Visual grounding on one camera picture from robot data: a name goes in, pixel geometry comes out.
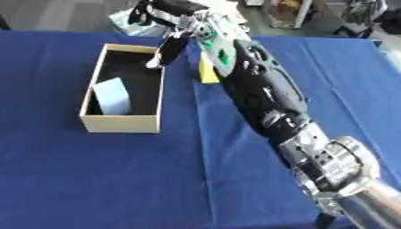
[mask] robotic arm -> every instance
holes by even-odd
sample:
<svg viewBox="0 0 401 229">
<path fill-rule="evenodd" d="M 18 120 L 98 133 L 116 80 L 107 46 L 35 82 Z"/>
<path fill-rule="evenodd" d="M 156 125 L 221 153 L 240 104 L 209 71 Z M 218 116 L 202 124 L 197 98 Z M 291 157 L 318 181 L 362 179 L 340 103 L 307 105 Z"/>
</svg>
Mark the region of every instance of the robotic arm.
<svg viewBox="0 0 401 229">
<path fill-rule="evenodd" d="M 185 0 L 142 0 L 129 22 L 152 21 L 174 32 L 147 66 L 170 64 L 196 38 L 245 120 L 320 209 L 319 228 L 338 215 L 361 228 L 401 228 L 401 195 L 380 180 L 375 156 L 352 137 L 329 140 L 308 116 L 306 99 L 286 70 L 228 15 Z"/>
</svg>

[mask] table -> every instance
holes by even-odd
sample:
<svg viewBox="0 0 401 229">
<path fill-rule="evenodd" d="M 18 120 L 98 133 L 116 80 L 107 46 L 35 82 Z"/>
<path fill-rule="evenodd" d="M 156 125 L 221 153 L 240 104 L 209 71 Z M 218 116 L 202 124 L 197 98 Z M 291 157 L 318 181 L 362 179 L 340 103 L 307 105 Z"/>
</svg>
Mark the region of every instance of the table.
<svg viewBox="0 0 401 229">
<path fill-rule="evenodd" d="M 294 76 L 330 137 L 352 135 L 398 189 L 401 78 L 366 40 L 256 38 Z M 311 228 L 317 215 L 219 85 L 166 69 L 160 134 L 87 133 L 78 111 L 112 33 L 0 33 L 1 228 Z"/>
</svg>

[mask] open box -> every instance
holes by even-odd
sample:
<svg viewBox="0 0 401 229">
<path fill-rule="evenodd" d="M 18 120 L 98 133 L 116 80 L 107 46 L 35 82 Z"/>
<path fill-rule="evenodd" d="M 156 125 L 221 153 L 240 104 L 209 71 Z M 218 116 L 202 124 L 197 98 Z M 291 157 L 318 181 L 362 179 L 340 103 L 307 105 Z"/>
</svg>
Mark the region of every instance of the open box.
<svg viewBox="0 0 401 229">
<path fill-rule="evenodd" d="M 145 66 L 155 51 L 155 47 L 104 45 L 81 105 L 80 118 L 89 132 L 160 132 L 164 69 Z M 101 112 L 93 86 L 114 77 L 121 78 L 130 96 L 130 114 Z"/>
</svg>

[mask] silver metal part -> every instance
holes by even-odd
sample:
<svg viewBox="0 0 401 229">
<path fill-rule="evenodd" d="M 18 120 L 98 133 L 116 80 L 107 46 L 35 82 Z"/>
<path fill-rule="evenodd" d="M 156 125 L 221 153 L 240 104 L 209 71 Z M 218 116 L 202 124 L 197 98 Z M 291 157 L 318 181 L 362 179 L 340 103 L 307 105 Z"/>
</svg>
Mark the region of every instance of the silver metal part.
<svg viewBox="0 0 401 229">
<path fill-rule="evenodd" d="M 338 200 L 359 193 L 366 183 L 379 178 L 379 163 L 375 156 L 359 141 L 341 137 L 329 141 L 316 123 L 306 124 L 292 139 L 278 146 L 280 153 L 293 170 L 304 193 L 312 197 L 322 212 L 341 213 Z M 316 181 L 300 167 L 312 163 L 336 191 L 321 191 Z"/>
<path fill-rule="evenodd" d="M 148 11 L 148 13 L 152 14 L 153 7 L 150 4 L 148 4 L 148 6 L 146 6 L 146 11 Z"/>
<path fill-rule="evenodd" d="M 367 182 L 361 191 L 337 203 L 359 228 L 401 228 L 401 193 L 378 180 Z"/>
<path fill-rule="evenodd" d="M 177 29 L 185 32 L 194 32 L 200 23 L 194 16 L 183 15 L 177 24 Z"/>
<path fill-rule="evenodd" d="M 151 12 L 149 12 L 149 13 L 156 18 L 162 19 L 164 21 L 169 21 L 175 25 L 177 25 L 181 20 L 181 17 L 176 17 L 173 14 L 170 14 L 170 13 L 167 13 L 164 11 L 160 11 L 158 9 L 152 8 Z"/>
<path fill-rule="evenodd" d="M 198 23 L 194 36 L 199 40 L 208 40 L 215 37 L 215 32 L 207 23 Z"/>
<path fill-rule="evenodd" d="M 278 110 L 272 110 L 269 113 L 265 114 L 265 116 L 263 117 L 263 126 L 268 129 L 272 124 L 277 122 L 277 120 L 283 116 L 284 114 L 278 112 Z"/>
<path fill-rule="evenodd" d="M 328 181 L 337 186 L 346 179 L 353 179 L 360 171 L 361 164 L 357 157 L 340 140 L 331 141 L 318 155 L 314 156 L 315 163 L 325 174 Z"/>
<path fill-rule="evenodd" d="M 292 139 L 278 146 L 280 153 L 295 167 L 308 158 L 314 158 L 329 144 L 328 137 L 316 123 L 307 124 Z"/>
</svg>

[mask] green component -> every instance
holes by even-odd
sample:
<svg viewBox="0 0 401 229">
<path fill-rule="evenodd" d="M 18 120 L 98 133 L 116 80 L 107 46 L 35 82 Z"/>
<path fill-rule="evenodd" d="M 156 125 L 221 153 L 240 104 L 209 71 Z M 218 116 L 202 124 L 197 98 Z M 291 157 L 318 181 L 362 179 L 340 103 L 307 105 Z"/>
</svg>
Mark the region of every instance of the green component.
<svg viewBox="0 0 401 229">
<path fill-rule="evenodd" d="M 206 41 L 204 45 L 205 45 L 206 50 L 210 50 L 211 42 Z"/>
<path fill-rule="evenodd" d="M 228 65 L 228 55 L 223 49 L 218 50 L 218 59 L 224 64 Z"/>
<path fill-rule="evenodd" d="M 214 37 L 215 37 L 215 32 L 214 32 L 214 31 L 205 32 L 205 37 L 206 37 L 206 38 L 209 38 L 209 39 L 214 39 Z"/>
</svg>

